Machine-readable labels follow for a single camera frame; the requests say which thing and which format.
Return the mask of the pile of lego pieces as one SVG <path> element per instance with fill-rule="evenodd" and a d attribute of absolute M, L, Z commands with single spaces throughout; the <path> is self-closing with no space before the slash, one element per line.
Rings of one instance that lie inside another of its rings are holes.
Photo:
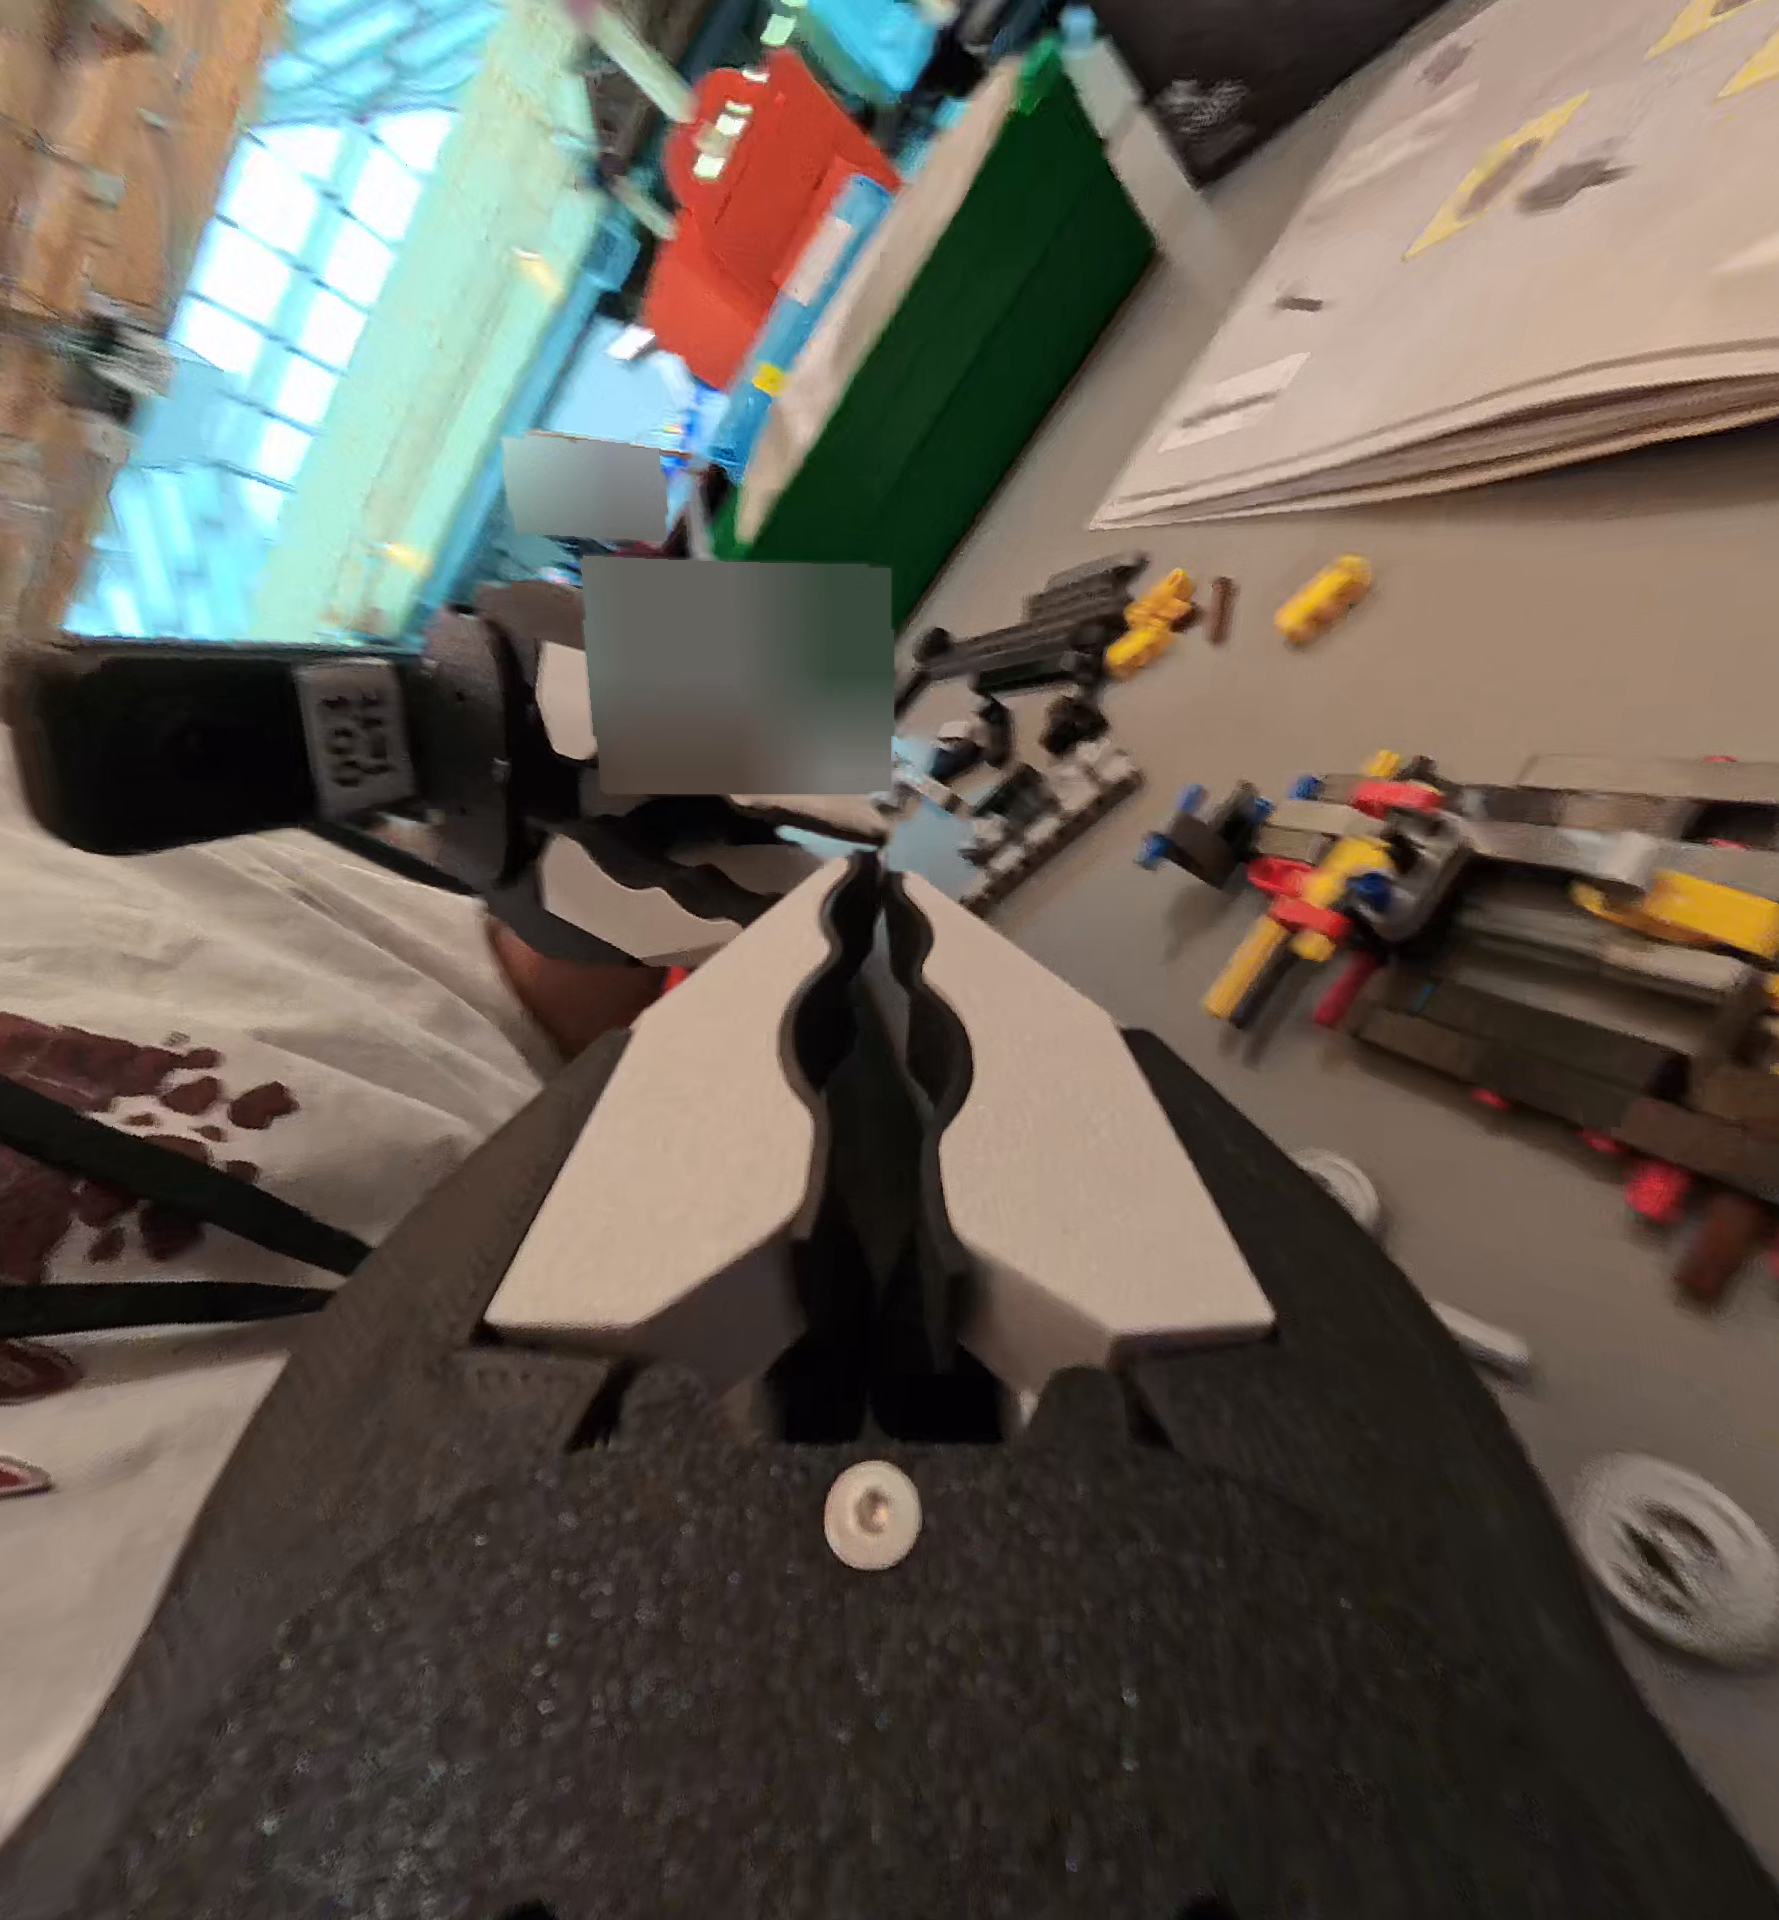
<path fill-rule="evenodd" d="M 974 709 L 926 742 L 893 742 L 878 808 L 900 819 L 924 802 L 959 824 L 967 879 L 955 897 L 978 919 L 1141 793 L 1104 693 L 1162 660 L 1185 631 L 1203 634 L 1211 585 L 1172 568 L 1141 588 L 1143 565 L 1135 551 L 1070 568 L 1026 599 L 1014 626 L 974 638 L 933 628 L 910 648 L 898 721 L 943 685 L 966 687 Z"/>

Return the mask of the large paned window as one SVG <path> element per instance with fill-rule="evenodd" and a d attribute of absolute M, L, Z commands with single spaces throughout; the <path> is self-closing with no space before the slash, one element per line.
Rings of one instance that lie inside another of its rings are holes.
<path fill-rule="evenodd" d="M 566 5 L 286 5 L 66 628 L 406 631 L 600 226 Z"/>

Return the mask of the lego instruction booklet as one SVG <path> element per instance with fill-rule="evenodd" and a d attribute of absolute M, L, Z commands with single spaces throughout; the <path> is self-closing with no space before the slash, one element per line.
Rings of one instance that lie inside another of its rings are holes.
<path fill-rule="evenodd" d="M 1779 418 L 1779 5 L 1492 5 L 1367 104 L 1096 532 Z"/>

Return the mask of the small black blue lego assembly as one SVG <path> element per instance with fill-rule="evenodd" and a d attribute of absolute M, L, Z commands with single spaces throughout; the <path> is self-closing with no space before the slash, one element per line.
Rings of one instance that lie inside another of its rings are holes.
<path fill-rule="evenodd" d="M 1146 873 L 1172 867 L 1209 887 L 1226 887 L 1258 856 L 1272 809 L 1247 781 L 1222 798 L 1190 784 L 1178 792 L 1167 824 L 1146 834 L 1135 865 Z"/>

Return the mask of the yellow car lego box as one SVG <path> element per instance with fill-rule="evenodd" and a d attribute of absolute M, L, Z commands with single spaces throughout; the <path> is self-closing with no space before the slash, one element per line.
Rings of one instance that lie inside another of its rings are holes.
<path fill-rule="evenodd" d="M 1094 2 L 1192 188 L 1394 48 L 1437 2 Z"/>

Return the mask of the green plastic bin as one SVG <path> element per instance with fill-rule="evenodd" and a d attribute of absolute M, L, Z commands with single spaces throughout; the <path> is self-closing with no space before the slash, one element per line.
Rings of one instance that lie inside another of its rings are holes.
<path fill-rule="evenodd" d="M 1039 39 L 912 317 L 893 325 L 752 549 L 734 541 L 738 493 L 723 504 L 716 558 L 883 568 L 906 626 L 1154 256 L 1057 39 Z"/>

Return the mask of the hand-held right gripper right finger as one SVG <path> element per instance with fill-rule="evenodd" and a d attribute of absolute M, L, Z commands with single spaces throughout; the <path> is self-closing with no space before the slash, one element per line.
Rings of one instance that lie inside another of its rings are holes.
<path fill-rule="evenodd" d="M 922 878 L 885 881 L 943 1351 L 1008 1393 L 1258 1343 L 1277 1316 L 1123 1029 Z"/>

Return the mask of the white printed shirt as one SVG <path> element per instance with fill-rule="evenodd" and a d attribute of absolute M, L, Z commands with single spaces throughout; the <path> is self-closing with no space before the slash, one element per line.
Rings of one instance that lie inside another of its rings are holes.
<path fill-rule="evenodd" d="M 0 730 L 0 1077 L 375 1244 L 559 1061 L 469 900 L 308 834 L 76 853 L 29 818 Z M 285 1357 L 249 1328 L 0 1345 L 0 1845 Z"/>

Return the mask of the yellow lego connector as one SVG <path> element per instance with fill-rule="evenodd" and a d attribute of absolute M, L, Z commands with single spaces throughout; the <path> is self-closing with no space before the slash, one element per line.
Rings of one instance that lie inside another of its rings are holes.
<path fill-rule="evenodd" d="M 1343 555 L 1283 600 L 1272 626 L 1292 645 L 1311 644 L 1367 597 L 1373 568 L 1358 555 Z"/>

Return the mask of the partly built lego chassis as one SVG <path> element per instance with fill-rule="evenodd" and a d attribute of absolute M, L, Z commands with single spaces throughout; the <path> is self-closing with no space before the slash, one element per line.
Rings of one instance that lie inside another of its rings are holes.
<path fill-rule="evenodd" d="M 1779 762 L 1541 755 L 1499 784 L 1387 753 L 1268 802 L 1209 1019 L 1331 971 L 1317 1026 L 1569 1129 L 1638 1221 L 1688 1221 L 1684 1300 L 1754 1256 L 1779 1280 Z"/>

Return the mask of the person's left hand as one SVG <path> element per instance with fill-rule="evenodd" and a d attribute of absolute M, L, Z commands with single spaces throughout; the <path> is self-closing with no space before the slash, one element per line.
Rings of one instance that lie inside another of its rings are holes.
<path fill-rule="evenodd" d="M 495 916 L 483 932 L 497 971 L 561 1061 L 630 1029 L 667 987 L 664 970 L 550 957 Z"/>

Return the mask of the grey lego pulley disc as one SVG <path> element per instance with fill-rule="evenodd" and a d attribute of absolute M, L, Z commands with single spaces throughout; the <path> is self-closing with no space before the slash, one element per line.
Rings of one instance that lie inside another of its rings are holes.
<path fill-rule="evenodd" d="M 1598 1458 L 1574 1482 L 1569 1536 L 1598 1594 L 1649 1642 L 1708 1668 L 1779 1658 L 1779 1548 L 1703 1475 Z"/>
<path fill-rule="evenodd" d="M 1356 1163 L 1319 1147 L 1299 1147 L 1289 1158 L 1356 1221 L 1362 1233 L 1381 1240 L 1381 1193 Z"/>
<path fill-rule="evenodd" d="M 1430 1300 L 1428 1308 L 1455 1346 L 1478 1369 L 1500 1379 L 1531 1379 L 1534 1354 L 1526 1341 L 1442 1301 Z"/>

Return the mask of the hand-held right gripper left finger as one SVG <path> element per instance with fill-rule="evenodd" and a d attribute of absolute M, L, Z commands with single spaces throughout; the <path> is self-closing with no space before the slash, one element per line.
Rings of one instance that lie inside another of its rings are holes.
<path fill-rule="evenodd" d="M 630 1029 L 483 1313 L 500 1341 L 761 1377 L 806 1331 L 796 1251 L 876 855 L 828 861 Z"/>

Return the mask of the light blue package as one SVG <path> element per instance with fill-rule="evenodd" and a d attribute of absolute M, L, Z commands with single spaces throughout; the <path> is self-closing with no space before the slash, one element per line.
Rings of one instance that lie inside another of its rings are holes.
<path fill-rule="evenodd" d="M 798 256 L 769 317 L 757 331 L 735 383 L 728 389 L 710 443 L 710 464 L 734 481 L 745 480 L 774 399 L 898 192 L 896 185 L 885 186 L 852 172 Z"/>

